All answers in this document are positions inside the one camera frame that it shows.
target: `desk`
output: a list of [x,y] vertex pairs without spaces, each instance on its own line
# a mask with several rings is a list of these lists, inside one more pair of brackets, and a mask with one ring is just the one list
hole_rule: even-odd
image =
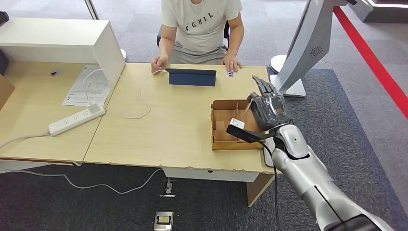
[[[150,73],[150,64],[125,66],[89,150],[87,163],[163,167],[168,177],[246,181],[251,206],[274,180],[261,150],[212,151],[211,103],[246,99],[258,88],[251,78],[267,79],[264,67],[244,67],[235,77],[220,65],[182,65],[172,68],[217,70],[215,87],[169,85],[168,73]],[[140,96],[136,92],[149,78]]]
[[[46,132],[48,124],[81,110],[61,106],[84,64],[10,63],[5,77],[16,87],[0,111],[0,143]],[[51,71],[61,68],[60,75]],[[0,159],[72,164],[82,162],[101,118],[56,137],[31,138],[0,150]]]

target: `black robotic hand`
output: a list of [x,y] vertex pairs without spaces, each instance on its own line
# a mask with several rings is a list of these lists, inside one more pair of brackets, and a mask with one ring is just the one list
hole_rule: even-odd
[[251,93],[247,101],[251,104],[251,111],[258,127],[267,131],[281,124],[287,123],[285,99],[276,88],[263,79],[252,76],[258,85],[261,96]]

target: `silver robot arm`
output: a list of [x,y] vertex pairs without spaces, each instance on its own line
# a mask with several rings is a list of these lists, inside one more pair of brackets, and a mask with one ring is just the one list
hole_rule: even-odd
[[294,186],[322,231],[391,231],[385,221],[348,198],[333,182],[326,166],[307,145],[295,125],[276,131],[275,167]]

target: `power strip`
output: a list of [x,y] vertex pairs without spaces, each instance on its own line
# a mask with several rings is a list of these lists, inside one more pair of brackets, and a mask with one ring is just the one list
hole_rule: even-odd
[[57,136],[106,114],[103,104],[93,103],[83,111],[48,125],[51,136]]

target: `cardboard box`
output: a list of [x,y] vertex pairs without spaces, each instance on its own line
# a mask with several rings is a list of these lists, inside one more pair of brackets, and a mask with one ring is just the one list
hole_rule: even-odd
[[6,104],[15,87],[2,75],[0,75],[0,110]]
[[262,149],[262,145],[247,143],[226,132],[232,118],[245,123],[245,129],[260,131],[256,124],[251,108],[246,113],[246,100],[216,100],[211,105],[213,150],[248,150]]

